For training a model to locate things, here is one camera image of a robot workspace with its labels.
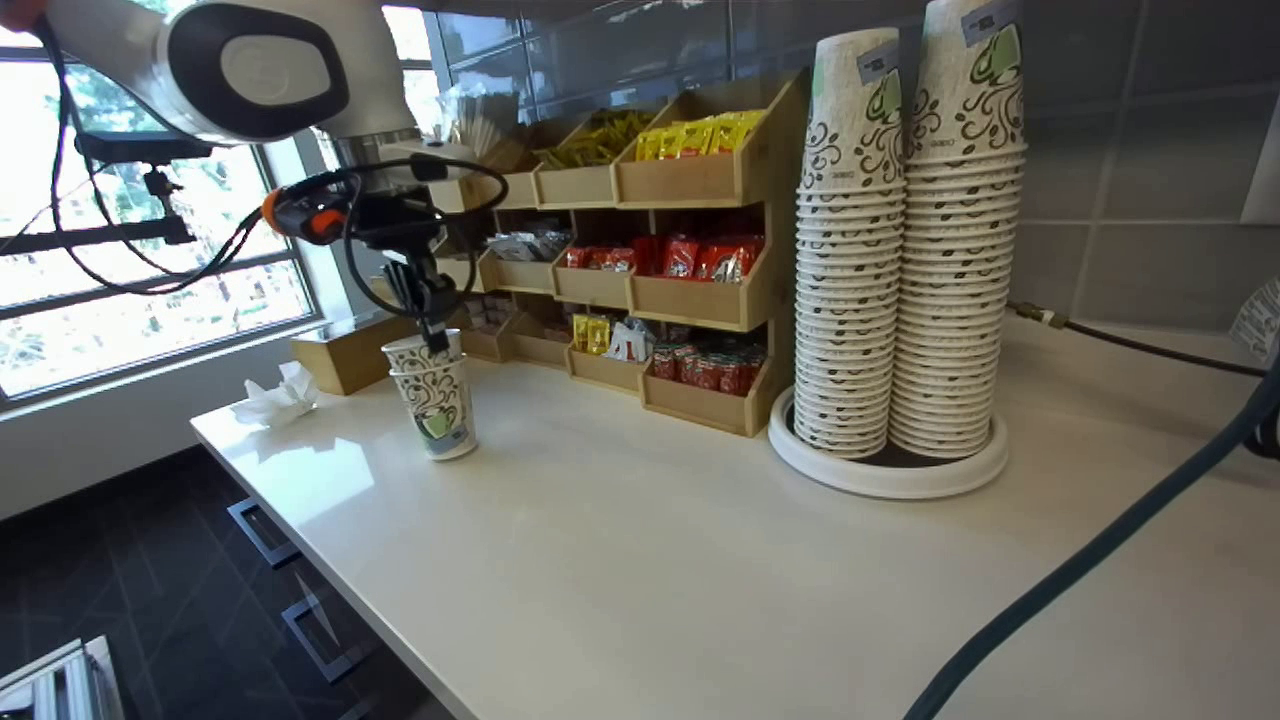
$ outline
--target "white countertop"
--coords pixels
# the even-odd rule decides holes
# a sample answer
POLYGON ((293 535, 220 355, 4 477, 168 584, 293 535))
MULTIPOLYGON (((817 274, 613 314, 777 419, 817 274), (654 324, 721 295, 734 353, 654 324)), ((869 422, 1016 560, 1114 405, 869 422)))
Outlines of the white countertop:
MULTIPOLYGON (((429 465, 389 382, 207 449, 459 714, 903 714, 1016 590, 1208 440, 1250 380, 1014 332, 999 485, 862 500, 770 440, 558 369, 476 372, 481 450, 429 465)), ((1014 634, 946 714, 1280 714, 1280 471, 1211 478, 1014 634)))

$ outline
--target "robotic arm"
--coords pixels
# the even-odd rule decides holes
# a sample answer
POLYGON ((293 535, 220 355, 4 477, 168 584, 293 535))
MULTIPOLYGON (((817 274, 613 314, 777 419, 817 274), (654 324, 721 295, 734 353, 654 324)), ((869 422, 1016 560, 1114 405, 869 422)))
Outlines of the robotic arm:
POLYGON ((429 256, 439 217, 420 183, 444 176, 444 161, 423 157, 377 0, 194 0, 168 16, 143 0, 0 0, 0 19, 55 38, 178 130, 282 139, 326 126, 344 173, 271 191, 264 219, 389 251, 401 309, 423 329, 453 309, 455 289, 429 256))

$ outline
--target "floor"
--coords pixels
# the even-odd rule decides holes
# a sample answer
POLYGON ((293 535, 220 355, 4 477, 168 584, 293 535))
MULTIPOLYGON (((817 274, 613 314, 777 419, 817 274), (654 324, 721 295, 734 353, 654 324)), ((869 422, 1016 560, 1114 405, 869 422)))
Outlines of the floor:
MULTIPOLYGON (((229 520, 236 485, 199 449, 0 523, 0 674, 67 640, 109 634, 133 720, 450 714, 374 643, 327 685, 282 611, 293 560, 268 567, 229 520)), ((374 630, 327 605, 340 643, 374 630)))

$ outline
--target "round tray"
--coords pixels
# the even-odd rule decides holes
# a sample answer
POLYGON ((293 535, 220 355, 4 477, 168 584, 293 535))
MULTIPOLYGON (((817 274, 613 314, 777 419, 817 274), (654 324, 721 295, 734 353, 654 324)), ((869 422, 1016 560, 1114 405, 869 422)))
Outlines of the round tray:
POLYGON ((939 495, 964 495, 985 485, 991 485, 1003 465, 1010 465, 1010 422, 995 415, 991 419, 991 440, 970 458, 951 465, 855 465, 845 455, 829 455, 807 449, 794 432, 794 387, 777 397, 771 415, 770 415, 770 445, 771 450, 794 465, 799 477, 819 478, 841 490, 855 495, 881 495, 881 500, 939 500, 939 495))

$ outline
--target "white wall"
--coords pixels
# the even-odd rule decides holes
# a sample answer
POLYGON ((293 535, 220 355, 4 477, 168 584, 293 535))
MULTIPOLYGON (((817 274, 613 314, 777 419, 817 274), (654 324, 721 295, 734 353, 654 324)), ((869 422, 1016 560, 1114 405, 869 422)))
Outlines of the white wall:
POLYGON ((0 520, 197 445, 194 415, 282 382, 289 339, 194 359, 67 405, 0 419, 0 520))

